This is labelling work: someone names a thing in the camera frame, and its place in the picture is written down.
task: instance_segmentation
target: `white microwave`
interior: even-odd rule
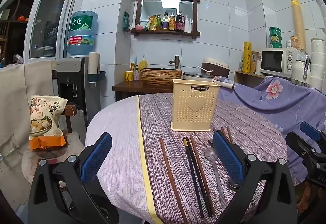
[[[269,48],[261,51],[260,72],[264,75],[291,78],[294,62],[305,56],[295,48]]]

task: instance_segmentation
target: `blue gripper pad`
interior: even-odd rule
[[[241,184],[243,181],[242,163],[218,131],[213,135],[213,146],[231,179]]]
[[[90,183],[94,180],[98,170],[112,148],[112,137],[109,133],[104,132],[105,136],[96,145],[86,161],[82,164],[80,170],[80,180],[83,184]]]
[[[300,130],[304,134],[306,134],[309,138],[311,138],[313,141],[320,141],[319,132],[311,125],[309,125],[307,122],[301,122]]]

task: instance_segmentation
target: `bronze faucet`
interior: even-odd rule
[[[170,64],[172,63],[174,63],[175,69],[179,69],[179,63],[180,63],[179,56],[175,56],[175,59],[170,61]]]

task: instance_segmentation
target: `bowl illustration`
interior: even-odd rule
[[[33,119],[31,121],[31,136],[41,136],[48,132],[52,127],[51,118],[44,116],[42,119]]]

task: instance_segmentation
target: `pink flower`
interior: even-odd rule
[[[279,80],[275,80],[273,84],[270,84],[267,89],[266,89],[266,93],[267,96],[266,98],[268,100],[274,98],[276,99],[278,97],[278,93],[280,93],[283,89],[283,86],[280,85],[280,81]]]

